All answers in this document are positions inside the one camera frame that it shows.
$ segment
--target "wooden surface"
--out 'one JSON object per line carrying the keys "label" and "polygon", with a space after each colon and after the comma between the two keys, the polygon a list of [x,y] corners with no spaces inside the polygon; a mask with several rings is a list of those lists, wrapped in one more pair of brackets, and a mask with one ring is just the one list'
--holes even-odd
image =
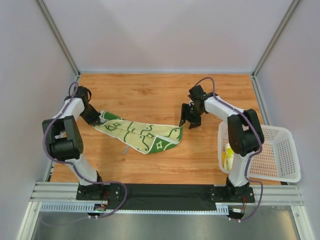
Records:
{"label": "wooden surface", "polygon": [[[182,103],[188,103],[189,89],[204,74],[83,74],[79,84],[92,92],[90,103],[97,111],[106,110],[124,119],[178,125]],[[211,74],[216,93],[243,109],[259,111],[250,76]],[[203,89],[212,92],[205,80]],[[202,115],[202,125],[188,130],[184,125],[181,143],[173,149],[143,155],[118,139],[107,136],[77,120],[84,142],[84,154],[104,181],[153,184],[224,184],[227,174],[219,169],[217,157],[218,126],[213,114]],[[68,167],[57,164],[52,182],[77,182]],[[279,184],[263,181],[265,184]]]}

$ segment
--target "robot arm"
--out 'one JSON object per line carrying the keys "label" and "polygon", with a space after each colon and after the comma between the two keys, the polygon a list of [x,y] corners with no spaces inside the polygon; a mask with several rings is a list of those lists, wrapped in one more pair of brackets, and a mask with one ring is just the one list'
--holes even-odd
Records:
{"label": "robot arm", "polygon": [[242,113],[256,130],[261,142],[264,142],[264,135],[259,123],[258,115],[253,109],[243,110],[237,108],[216,94],[206,93],[200,85],[196,85],[189,90],[191,101],[189,104],[183,103],[181,110],[180,126],[186,121],[190,122],[189,129],[201,125],[201,115],[214,114],[228,125],[228,139],[234,151],[232,171],[227,178],[232,188],[249,186],[245,176],[246,165],[252,152],[259,150],[259,143],[252,129],[244,129],[247,122],[240,115]]}
{"label": "robot arm", "polygon": [[62,115],[54,122],[46,136],[46,150],[54,159],[60,162],[72,163],[66,165],[79,180],[79,192],[81,192],[83,196],[94,199],[100,198],[102,187],[98,184],[91,184],[80,176],[92,182],[101,182],[102,179],[83,155],[84,144],[76,123],[76,120],[80,116],[89,125],[101,124],[100,113],[89,104],[90,99],[90,90],[83,86],[79,86],[70,104],[70,96],[67,96],[61,111],[52,119],[44,120],[42,122],[42,129],[44,133],[53,119],[62,113]]}

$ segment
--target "white wall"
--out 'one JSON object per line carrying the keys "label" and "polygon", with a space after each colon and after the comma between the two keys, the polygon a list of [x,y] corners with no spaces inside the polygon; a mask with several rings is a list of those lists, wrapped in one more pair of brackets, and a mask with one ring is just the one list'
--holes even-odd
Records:
{"label": "white wall", "polygon": [[271,123],[288,128],[301,166],[298,183],[313,231],[320,239],[320,1],[303,0],[258,82]]}
{"label": "white wall", "polygon": [[82,72],[252,72],[292,0],[45,0]]}
{"label": "white wall", "polygon": [[35,1],[0,1],[0,235],[16,239],[49,160],[42,121],[75,76]]}

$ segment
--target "green and white towel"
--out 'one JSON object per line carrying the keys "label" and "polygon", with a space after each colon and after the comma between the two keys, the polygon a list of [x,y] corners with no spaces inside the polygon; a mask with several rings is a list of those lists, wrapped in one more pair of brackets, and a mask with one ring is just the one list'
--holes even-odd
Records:
{"label": "green and white towel", "polygon": [[178,126],[127,121],[107,111],[101,111],[100,119],[103,124],[95,126],[95,129],[119,139],[142,154],[172,149],[182,139],[183,128]]}

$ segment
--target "white basket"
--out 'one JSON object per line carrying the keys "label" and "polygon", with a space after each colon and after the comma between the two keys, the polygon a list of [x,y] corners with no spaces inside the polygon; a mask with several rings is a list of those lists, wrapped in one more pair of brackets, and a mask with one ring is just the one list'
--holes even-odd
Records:
{"label": "white basket", "polygon": [[[300,164],[295,141],[289,130],[283,127],[261,125],[264,135],[262,152],[252,158],[249,177],[296,183],[301,178]],[[218,159],[224,169],[222,153],[228,140],[228,125],[221,122],[218,131]]]}

